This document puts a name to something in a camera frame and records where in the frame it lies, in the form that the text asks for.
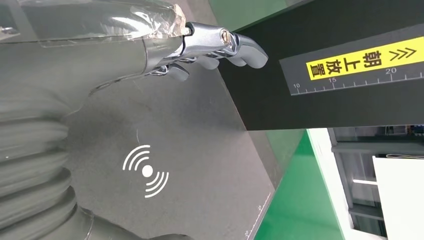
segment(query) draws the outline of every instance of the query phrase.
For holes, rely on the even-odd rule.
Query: protective plastic cover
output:
[[[184,34],[177,4],[157,0],[2,0],[0,44],[170,38]]]

